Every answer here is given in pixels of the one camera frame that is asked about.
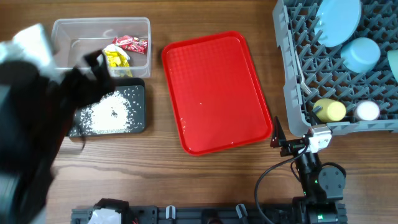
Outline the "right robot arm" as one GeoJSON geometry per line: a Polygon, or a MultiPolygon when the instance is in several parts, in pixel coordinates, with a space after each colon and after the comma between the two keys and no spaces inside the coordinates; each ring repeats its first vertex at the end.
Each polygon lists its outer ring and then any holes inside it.
{"type": "Polygon", "coordinates": [[[328,147],[331,129],[325,124],[311,126],[299,139],[288,140],[279,119],[274,120],[271,147],[279,147],[282,157],[292,156],[302,186],[303,197],[292,201],[294,223],[348,222],[341,203],[346,185],[346,171],[334,162],[320,161],[318,153],[328,147]]]}

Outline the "white napkin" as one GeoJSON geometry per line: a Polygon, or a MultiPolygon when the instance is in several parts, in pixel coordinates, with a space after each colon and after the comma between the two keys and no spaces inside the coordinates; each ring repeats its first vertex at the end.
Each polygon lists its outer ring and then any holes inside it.
{"type": "Polygon", "coordinates": [[[120,53],[126,60],[130,60],[130,56],[128,56],[128,54],[122,48],[116,46],[115,44],[109,44],[103,49],[103,52],[117,52],[120,53]]]}

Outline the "red foil snack wrapper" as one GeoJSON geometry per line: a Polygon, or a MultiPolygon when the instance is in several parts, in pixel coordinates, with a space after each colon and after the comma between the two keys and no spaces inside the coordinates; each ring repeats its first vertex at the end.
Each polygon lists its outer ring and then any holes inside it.
{"type": "Polygon", "coordinates": [[[148,40],[129,35],[115,37],[112,43],[124,50],[139,54],[145,54],[148,49],[148,40]]]}

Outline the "yellow snack wrapper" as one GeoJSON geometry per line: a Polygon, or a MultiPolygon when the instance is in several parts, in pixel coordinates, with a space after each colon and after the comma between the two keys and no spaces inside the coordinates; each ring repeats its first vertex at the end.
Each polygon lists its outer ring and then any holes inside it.
{"type": "Polygon", "coordinates": [[[103,50],[107,64],[109,67],[109,72],[113,77],[119,78],[132,78],[133,75],[131,71],[128,69],[130,67],[129,64],[129,56],[125,53],[121,53],[119,51],[109,51],[103,50]]]}

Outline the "white plastic fork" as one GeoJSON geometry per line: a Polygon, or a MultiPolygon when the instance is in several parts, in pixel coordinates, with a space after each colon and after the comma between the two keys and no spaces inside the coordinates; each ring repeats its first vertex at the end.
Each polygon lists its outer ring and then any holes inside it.
{"type": "Polygon", "coordinates": [[[295,51],[295,58],[296,58],[296,61],[297,61],[298,73],[300,75],[300,87],[301,87],[301,89],[303,90],[303,92],[305,94],[309,95],[309,94],[312,93],[312,91],[308,87],[308,85],[305,83],[305,77],[304,77],[304,74],[303,74],[303,71],[302,71],[302,65],[301,65],[301,62],[300,62],[299,55],[298,55],[297,51],[295,51]]]}

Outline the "light blue plate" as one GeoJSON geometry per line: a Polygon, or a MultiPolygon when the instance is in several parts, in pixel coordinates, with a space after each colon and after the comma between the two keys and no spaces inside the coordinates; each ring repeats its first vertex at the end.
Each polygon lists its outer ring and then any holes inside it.
{"type": "Polygon", "coordinates": [[[318,43],[335,47],[348,40],[356,30],[362,13],[360,0],[323,0],[318,8],[314,33],[318,43]]]}

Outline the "mint green bowl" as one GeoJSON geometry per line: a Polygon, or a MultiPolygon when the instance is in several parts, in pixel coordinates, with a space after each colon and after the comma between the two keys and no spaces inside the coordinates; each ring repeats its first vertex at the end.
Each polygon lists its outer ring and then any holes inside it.
{"type": "Polygon", "coordinates": [[[381,57],[378,44],[367,37],[359,37],[341,49],[343,65],[355,73],[366,73],[372,70],[381,57]]]}

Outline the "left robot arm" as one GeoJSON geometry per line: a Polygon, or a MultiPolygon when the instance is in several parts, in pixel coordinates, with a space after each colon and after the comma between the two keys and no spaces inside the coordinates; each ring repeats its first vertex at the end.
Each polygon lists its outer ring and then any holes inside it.
{"type": "Polygon", "coordinates": [[[75,111],[114,91],[103,51],[84,59],[95,78],[74,67],[60,83],[31,62],[1,64],[1,223],[30,223],[41,212],[75,111]]]}

